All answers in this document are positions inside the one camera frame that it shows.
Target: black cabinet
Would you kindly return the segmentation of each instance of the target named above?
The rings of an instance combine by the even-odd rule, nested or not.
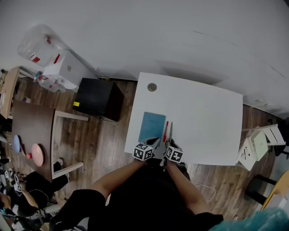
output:
[[[113,81],[82,79],[73,109],[85,114],[118,121],[124,95]]]

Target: red pen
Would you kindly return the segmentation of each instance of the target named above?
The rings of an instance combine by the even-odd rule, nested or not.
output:
[[[168,121],[167,121],[167,125],[166,125],[166,130],[165,130],[164,136],[163,136],[163,142],[166,142],[166,139],[167,139],[167,128],[168,128]]]

